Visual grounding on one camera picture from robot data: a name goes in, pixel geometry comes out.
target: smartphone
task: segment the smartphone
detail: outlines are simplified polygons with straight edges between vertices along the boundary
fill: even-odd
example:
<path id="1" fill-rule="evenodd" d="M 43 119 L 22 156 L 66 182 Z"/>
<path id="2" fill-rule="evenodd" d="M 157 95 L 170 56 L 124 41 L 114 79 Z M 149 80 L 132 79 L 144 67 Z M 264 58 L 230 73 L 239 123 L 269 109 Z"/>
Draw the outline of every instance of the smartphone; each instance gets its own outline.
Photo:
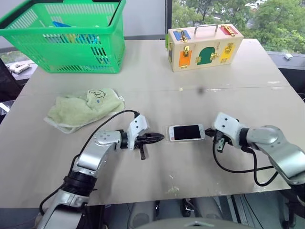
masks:
<path id="1" fill-rule="evenodd" d="M 202 124 L 172 125 L 169 127 L 169 137 L 171 142 L 202 140 L 205 133 Z"/>

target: green foliage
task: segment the green foliage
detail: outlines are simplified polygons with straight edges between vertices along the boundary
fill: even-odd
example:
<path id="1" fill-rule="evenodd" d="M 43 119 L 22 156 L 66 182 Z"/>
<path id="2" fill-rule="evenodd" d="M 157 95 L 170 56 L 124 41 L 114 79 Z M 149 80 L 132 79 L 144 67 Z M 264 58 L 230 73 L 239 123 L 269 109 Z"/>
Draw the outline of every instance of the green foliage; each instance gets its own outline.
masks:
<path id="1" fill-rule="evenodd" d="M 194 23 L 201 20 L 200 14 L 195 8 L 183 5 L 179 0 L 173 0 L 172 28 L 194 26 Z"/>
<path id="2" fill-rule="evenodd" d="M 299 0 L 268 0 L 256 12 L 252 33 L 266 50 L 305 53 L 305 8 Z"/>
<path id="3" fill-rule="evenodd" d="M 0 58 L 5 64 L 29 60 L 29 58 L 20 51 L 0 53 Z"/>
<path id="4" fill-rule="evenodd" d="M 201 13 L 203 22 L 208 10 L 216 1 L 217 0 L 187 0 L 186 5 L 195 8 L 197 13 Z"/>
<path id="5" fill-rule="evenodd" d="M 304 0 L 268 0 L 256 11 L 245 6 L 253 1 L 173 0 L 172 25 L 232 23 L 245 38 L 258 39 L 266 50 L 305 53 Z M 248 28 L 250 19 L 253 26 Z"/>
<path id="6" fill-rule="evenodd" d="M 215 9 L 218 12 L 225 10 L 221 16 L 224 23 L 231 23 L 239 30 L 244 30 L 248 20 L 253 16 L 250 8 L 245 6 L 247 0 L 220 0 Z"/>

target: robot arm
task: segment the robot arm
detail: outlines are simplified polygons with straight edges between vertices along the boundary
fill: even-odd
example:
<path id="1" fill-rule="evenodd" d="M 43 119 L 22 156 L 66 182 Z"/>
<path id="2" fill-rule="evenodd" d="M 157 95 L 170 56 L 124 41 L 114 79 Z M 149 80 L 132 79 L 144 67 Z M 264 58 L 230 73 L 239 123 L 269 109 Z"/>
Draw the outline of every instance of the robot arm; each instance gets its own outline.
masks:
<path id="1" fill-rule="evenodd" d="M 238 149 L 250 147 L 262 151 L 305 204 L 305 152 L 289 143 L 279 128 L 271 125 L 247 128 L 235 118 L 219 113 L 213 129 L 206 134 L 217 136 L 218 152 L 222 152 L 226 142 Z"/>
<path id="2" fill-rule="evenodd" d="M 71 172 L 64 178 L 63 185 L 43 215 L 38 229 L 75 229 L 81 219 L 84 207 L 94 190 L 95 182 L 101 168 L 106 164 L 108 155 L 117 148 L 140 149 L 141 159 L 145 159 L 143 145 L 161 141 L 164 136 L 158 133 L 139 133 L 148 125 L 143 115 L 138 115 L 129 125 L 127 132 L 95 132 L 87 146 L 80 154 Z"/>

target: floor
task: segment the floor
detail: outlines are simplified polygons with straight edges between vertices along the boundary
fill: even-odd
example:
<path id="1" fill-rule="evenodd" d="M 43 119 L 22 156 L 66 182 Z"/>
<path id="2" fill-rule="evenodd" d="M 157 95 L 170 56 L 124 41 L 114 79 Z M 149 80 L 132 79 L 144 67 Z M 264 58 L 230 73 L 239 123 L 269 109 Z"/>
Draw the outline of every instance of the floor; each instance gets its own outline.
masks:
<path id="1" fill-rule="evenodd" d="M 244 225 L 248 225 L 257 229 L 280 229 L 283 219 L 287 219 L 288 210 L 285 205 L 286 199 L 276 191 L 253 193 L 246 195 L 234 195 L 234 199 L 244 213 L 240 213 L 241 221 Z M 216 202 L 221 207 L 221 200 L 216 198 Z M 106 206 L 105 221 L 110 229 L 126 229 L 132 204 L 119 204 Z M 180 200 L 164 200 L 160 202 L 160 212 L 158 219 L 182 217 L 180 212 Z M 236 221 L 233 209 L 223 209 L 223 215 L 226 220 Z M 34 226 L 35 216 L 38 209 L 7 209 L 0 208 L 0 229 L 31 229 Z M 294 229 L 304 229 L 305 219 L 297 217 Z"/>

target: white table surface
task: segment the white table surface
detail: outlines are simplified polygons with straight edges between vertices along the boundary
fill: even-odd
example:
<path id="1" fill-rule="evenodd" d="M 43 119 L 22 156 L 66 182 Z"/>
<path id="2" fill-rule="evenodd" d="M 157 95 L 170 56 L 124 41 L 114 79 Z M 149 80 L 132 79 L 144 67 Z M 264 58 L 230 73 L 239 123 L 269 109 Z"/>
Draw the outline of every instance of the white table surface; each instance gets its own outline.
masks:
<path id="1" fill-rule="evenodd" d="M 126 41 L 119 74 L 49 74 L 37 69 L 0 125 L 0 208 L 36 208 L 57 188 L 74 155 L 102 120 L 73 134 L 43 121 L 56 96 L 111 87 L 125 98 L 126 109 L 145 115 L 150 131 L 166 138 L 138 150 L 109 156 L 90 204 L 115 204 L 169 198 L 229 195 L 289 188 L 278 176 L 266 187 L 253 174 L 230 174 L 214 162 L 212 140 L 171 143 L 170 125 L 202 123 L 210 127 L 219 111 L 248 126 L 275 125 L 305 149 L 305 106 L 257 40 L 245 39 L 231 65 L 173 73 L 164 41 Z M 132 114 L 123 114 L 105 129 L 126 129 Z M 230 169 L 253 168 L 251 155 L 232 146 L 218 154 Z M 270 165 L 257 152 L 258 166 Z M 260 182 L 274 169 L 258 172 Z"/>

